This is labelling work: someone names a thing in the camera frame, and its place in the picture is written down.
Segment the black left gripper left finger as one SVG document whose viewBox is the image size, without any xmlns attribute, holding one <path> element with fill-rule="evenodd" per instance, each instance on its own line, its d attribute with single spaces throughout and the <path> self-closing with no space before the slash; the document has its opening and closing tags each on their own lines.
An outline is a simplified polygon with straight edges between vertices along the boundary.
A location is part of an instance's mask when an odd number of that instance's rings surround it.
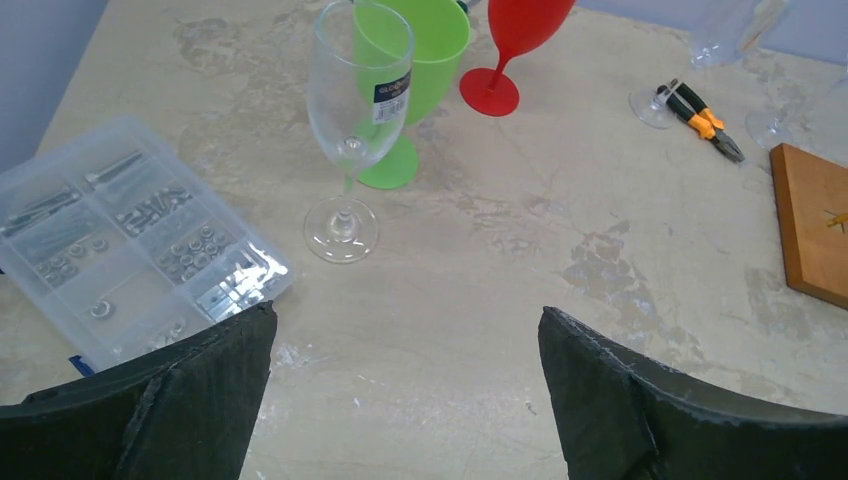
<svg viewBox="0 0 848 480">
<path fill-rule="evenodd" d="M 235 479 L 270 376 L 277 316 L 254 305 L 1 410 L 5 479 Z"/>
</svg>

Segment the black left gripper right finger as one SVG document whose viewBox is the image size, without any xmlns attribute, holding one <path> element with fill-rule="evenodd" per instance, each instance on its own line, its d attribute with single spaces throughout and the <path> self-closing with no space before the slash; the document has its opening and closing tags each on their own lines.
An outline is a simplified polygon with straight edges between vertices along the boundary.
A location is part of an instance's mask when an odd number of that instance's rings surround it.
<svg viewBox="0 0 848 480">
<path fill-rule="evenodd" d="M 847 419 L 718 387 L 555 307 L 541 365 L 572 479 L 843 479 Z"/>
</svg>

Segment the clear round wine glass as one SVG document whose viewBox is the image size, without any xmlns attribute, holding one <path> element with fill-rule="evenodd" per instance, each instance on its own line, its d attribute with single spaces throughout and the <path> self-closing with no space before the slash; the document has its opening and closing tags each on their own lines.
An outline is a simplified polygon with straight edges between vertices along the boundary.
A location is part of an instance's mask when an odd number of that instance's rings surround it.
<svg viewBox="0 0 848 480">
<path fill-rule="evenodd" d="M 847 165 L 847 62 L 827 86 L 790 98 L 778 110 L 752 112 L 745 127 L 767 152 L 786 143 L 815 154 L 843 152 L 837 163 Z"/>
</svg>

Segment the clear champagne flute with label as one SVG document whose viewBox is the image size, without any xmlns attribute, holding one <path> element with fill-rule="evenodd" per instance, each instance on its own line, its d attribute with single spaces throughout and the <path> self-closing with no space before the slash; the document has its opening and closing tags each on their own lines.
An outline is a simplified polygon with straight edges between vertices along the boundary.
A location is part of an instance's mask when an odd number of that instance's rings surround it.
<svg viewBox="0 0 848 480">
<path fill-rule="evenodd" d="M 304 235 L 310 250 L 328 262 L 352 263 L 376 246 L 376 216 L 352 190 L 404 126 L 414 47 L 407 20 L 379 2 L 333 1 L 315 22 L 307 112 L 315 139 L 344 182 L 341 195 L 309 211 Z"/>
</svg>

